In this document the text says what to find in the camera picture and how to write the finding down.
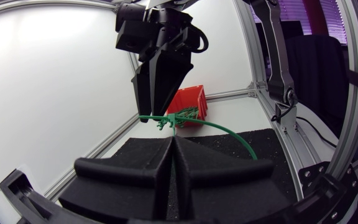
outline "red plastic container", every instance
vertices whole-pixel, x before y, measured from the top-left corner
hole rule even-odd
[[[183,88],[177,91],[175,97],[167,109],[167,114],[176,113],[181,111],[184,108],[191,106],[198,107],[198,116],[197,119],[205,121],[206,110],[208,106],[206,105],[204,86],[198,85],[189,88]],[[201,126],[202,124],[185,122],[184,126]]]

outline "aluminum frame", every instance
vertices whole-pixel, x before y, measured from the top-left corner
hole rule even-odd
[[[262,105],[267,119],[275,114],[276,103],[270,99],[267,91],[266,72],[263,63],[262,48],[257,33],[256,25],[250,6],[242,0],[233,0],[244,34],[245,42],[249,50],[249,59],[252,70],[252,78],[255,83],[254,88],[257,93],[259,103]],[[315,165],[321,162],[318,153],[314,149],[305,132],[296,123],[296,107],[288,113],[282,122],[270,122],[280,141],[295,186],[298,200],[303,198],[301,183],[298,171],[304,167]]]
[[[347,34],[349,49],[349,68],[358,73],[358,1],[338,0]],[[329,163],[327,173],[341,179],[345,174],[358,146],[358,87],[349,85],[349,96],[345,122],[333,159]]]

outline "black foam block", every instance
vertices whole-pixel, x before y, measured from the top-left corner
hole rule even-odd
[[[109,159],[78,159],[77,177],[59,198],[63,207],[107,223],[165,219],[172,138],[138,143],[128,140]]]
[[[297,202],[295,186],[293,184],[288,161],[275,131],[272,129],[263,129],[238,133],[238,135],[244,138],[252,146],[258,159],[268,159],[273,161],[274,170],[270,179],[291,203]],[[191,137],[187,139],[221,152],[227,156],[240,159],[251,159],[251,156],[245,147],[229,134]]]
[[[220,223],[248,223],[290,205],[268,178],[224,187],[191,190],[194,219]]]
[[[269,160],[253,161],[227,156],[178,136],[175,137],[175,144],[174,155],[181,219],[205,218],[206,216],[202,214],[214,207],[220,207],[221,214],[230,215],[228,211],[233,205],[243,207],[241,200],[244,197],[235,200],[232,195],[228,194],[228,189],[240,186],[237,193],[248,191],[242,192],[242,194],[246,194],[246,198],[258,200],[258,195],[255,195],[256,192],[250,186],[253,186],[255,182],[268,182],[273,171],[273,163]],[[283,200],[283,205],[287,205],[285,197],[276,189],[270,189],[271,194],[278,194],[277,198]],[[205,198],[197,197],[203,192],[207,192],[207,194],[203,194]],[[263,207],[259,209],[264,210],[262,213],[267,213]],[[210,218],[222,218],[223,216],[217,214],[215,217],[213,213],[208,213],[208,215],[211,215]]]

